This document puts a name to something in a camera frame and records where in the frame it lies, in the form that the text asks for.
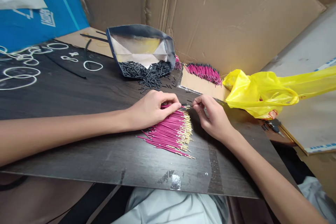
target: pile of black tubes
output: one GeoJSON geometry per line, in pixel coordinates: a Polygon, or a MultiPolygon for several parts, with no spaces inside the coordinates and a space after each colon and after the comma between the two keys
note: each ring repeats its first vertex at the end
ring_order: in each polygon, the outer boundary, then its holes
{"type": "Polygon", "coordinates": [[[143,91],[151,88],[159,91],[162,87],[160,78],[164,76],[169,79],[170,76],[167,75],[170,72],[170,63],[163,60],[152,64],[148,69],[134,61],[119,62],[119,65],[125,77],[140,79],[139,84],[143,84],[140,89],[143,91]]]}

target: yellow plastic bag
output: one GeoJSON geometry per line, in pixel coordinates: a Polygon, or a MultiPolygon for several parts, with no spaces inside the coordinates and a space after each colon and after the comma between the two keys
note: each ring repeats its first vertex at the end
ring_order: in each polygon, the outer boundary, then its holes
{"type": "Polygon", "coordinates": [[[231,108],[245,109],[255,118],[272,120],[283,106],[335,90],[336,66],[289,77],[277,77],[273,72],[248,76],[236,69],[224,78],[223,84],[231,91],[225,100],[231,108]]]}

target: white wire loop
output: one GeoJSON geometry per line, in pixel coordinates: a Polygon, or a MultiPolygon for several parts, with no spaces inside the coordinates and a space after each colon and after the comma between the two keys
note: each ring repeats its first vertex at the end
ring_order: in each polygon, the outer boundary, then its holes
{"type": "Polygon", "coordinates": [[[78,59],[75,58],[69,58],[68,56],[61,56],[62,60],[69,60],[69,61],[73,61],[73,62],[78,62],[78,59]]]}
{"type": "Polygon", "coordinates": [[[8,76],[8,77],[12,77],[12,78],[17,78],[17,79],[25,79],[25,78],[29,78],[29,77],[31,77],[31,76],[37,76],[37,75],[39,75],[41,73],[41,71],[40,70],[38,70],[38,69],[36,69],[36,68],[29,68],[29,67],[23,67],[23,66],[17,66],[17,67],[12,67],[12,68],[7,68],[7,69],[5,69],[4,71],[3,71],[3,75],[6,75],[6,76],[8,76]],[[10,70],[13,70],[13,69],[20,69],[20,68],[25,68],[25,69],[33,69],[34,71],[37,71],[37,73],[36,74],[29,74],[29,73],[24,73],[24,74],[21,74],[21,75],[16,75],[16,77],[15,76],[11,76],[11,75],[9,75],[7,72],[8,71],[10,71],[10,70]]]}
{"type": "MultiPolygon", "coordinates": [[[[61,49],[68,49],[69,46],[66,45],[66,44],[62,44],[62,43],[51,43],[51,44],[48,44],[46,47],[42,47],[43,50],[41,50],[39,47],[26,47],[20,51],[15,51],[15,52],[12,52],[12,53],[8,53],[8,50],[6,47],[0,45],[0,54],[4,54],[12,59],[15,59],[17,61],[23,61],[23,63],[25,65],[29,65],[29,66],[36,66],[38,65],[40,62],[37,60],[37,59],[34,59],[33,55],[34,54],[44,54],[44,53],[51,53],[53,52],[54,50],[61,50],[61,49]],[[53,48],[53,47],[50,47],[51,45],[63,45],[65,47],[62,47],[62,48],[53,48]]],[[[10,67],[10,68],[7,68],[3,71],[3,74],[5,76],[7,76],[7,78],[3,78],[3,79],[0,79],[0,82],[3,82],[3,81],[7,81],[9,79],[26,79],[26,78],[33,78],[33,81],[29,84],[26,84],[26,85],[22,85],[22,86],[18,86],[18,87],[11,87],[11,88],[1,88],[0,86],[0,91],[1,90],[14,90],[14,89],[19,89],[19,88],[23,88],[23,87],[27,87],[27,86],[30,86],[30,85],[33,85],[36,81],[37,81],[37,78],[36,76],[39,75],[41,73],[40,70],[36,69],[36,68],[30,68],[30,67],[23,67],[23,66],[17,66],[17,67],[10,67]],[[14,76],[11,76],[10,74],[8,74],[9,71],[13,70],[13,69],[31,69],[31,70],[35,70],[36,73],[34,74],[29,74],[27,73],[27,71],[25,73],[22,73],[22,74],[17,74],[17,75],[14,75],[14,76]]]]}
{"type": "Polygon", "coordinates": [[[6,80],[9,80],[9,79],[25,79],[25,78],[33,78],[33,82],[29,83],[29,84],[26,84],[26,85],[23,85],[23,86],[19,86],[19,87],[11,87],[11,88],[7,88],[7,89],[4,89],[4,88],[0,88],[0,90],[14,90],[14,89],[19,89],[19,88],[23,88],[23,87],[27,87],[27,86],[30,86],[30,85],[33,85],[36,81],[37,81],[37,78],[33,75],[16,75],[16,76],[11,76],[11,77],[7,77],[7,78],[4,78],[4,79],[0,79],[0,82],[2,81],[6,81],[6,80]]]}
{"type": "Polygon", "coordinates": [[[79,53],[78,52],[69,52],[69,54],[73,57],[73,56],[77,56],[77,55],[79,55],[79,53]]]}
{"type": "Polygon", "coordinates": [[[85,62],[83,63],[83,66],[84,66],[84,68],[85,68],[86,70],[89,70],[89,71],[98,71],[98,70],[100,70],[100,69],[103,68],[103,65],[102,65],[102,64],[97,63],[97,62],[94,62],[94,61],[85,61],[85,62]],[[101,68],[98,68],[98,69],[96,69],[96,70],[88,69],[88,68],[85,66],[85,64],[86,64],[87,62],[91,62],[91,63],[95,63],[95,64],[98,64],[98,65],[101,65],[101,68]]]}
{"type": "Polygon", "coordinates": [[[50,48],[50,49],[53,49],[53,50],[62,50],[62,49],[68,49],[69,48],[69,46],[67,44],[63,44],[63,43],[50,43],[50,44],[47,44],[47,47],[50,48]],[[57,45],[57,44],[64,45],[65,47],[61,47],[61,48],[50,47],[51,45],[53,46],[53,45],[57,45]]]}

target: pink wire bundle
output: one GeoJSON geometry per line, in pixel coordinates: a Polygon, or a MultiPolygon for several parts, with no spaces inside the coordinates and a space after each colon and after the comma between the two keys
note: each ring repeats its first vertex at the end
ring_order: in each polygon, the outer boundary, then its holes
{"type": "Polygon", "coordinates": [[[180,62],[180,59],[178,58],[178,56],[175,54],[175,57],[176,57],[176,61],[175,61],[175,66],[174,66],[174,69],[177,69],[177,70],[182,70],[182,65],[181,65],[181,62],[180,62]]]}
{"type": "Polygon", "coordinates": [[[222,85],[222,79],[219,72],[209,64],[194,64],[187,65],[187,71],[190,74],[214,83],[215,85],[222,85]]]}
{"type": "MultiPolygon", "coordinates": [[[[169,105],[162,105],[161,109],[167,108],[169,105]]],[[[149,128],[147,132],[142,131],[147,138],[137,136],[145,140],[145,142],[154,145],[155,148],[164,149],[190,159],[194,157],[186,154],[191,135],[190,117],[187,113],[187,107],[175,111],[162,122],[149,128]]]]}

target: dark tabletop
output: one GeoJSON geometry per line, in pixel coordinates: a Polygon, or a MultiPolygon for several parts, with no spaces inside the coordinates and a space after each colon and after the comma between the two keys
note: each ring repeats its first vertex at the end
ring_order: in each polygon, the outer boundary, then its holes
{"type": "MultiPolygon", "coordinates": [[[[86,76],[82,79],[60,68],[44,55],[35,55],[41,71],[37,82],[17,90],[0,92],[0,119],[68,116],[126,109],[143,97],[138,81],[122,77],[114,59],[88,53],[90,60],[104,68],[93,72],[83,68],[84,50],[70,46],[56,50],[51,58],[86,76]],[[78,63],[60,59],[78,52],[78,63]]],[[[8,67],[25,66],[16,60],[0,62],[1,72],[8,67]]],[[[171,75],[181,78],[181,71],[171,75]]],[[[163,83],[170,84],[167,78],[163,83]]],[[[174,92],[181,103],[198,95],[182,88],[161,88],[174,92]]],[[[222,104],[232,125],[247,141],[293,185],[295,182],[267,139],[257,120],[246,111],[222,104]]],[[[228,149],[201,128],[198,115],[190,109],[193,127],[189,159],[155,149],[135,137],[141,132],[105,135],[68,144],[1,167],[8,173],[55,177],[129,186],[174,189],[188,192],[260,198],[261,194],[239,161],[228,149]]]]}

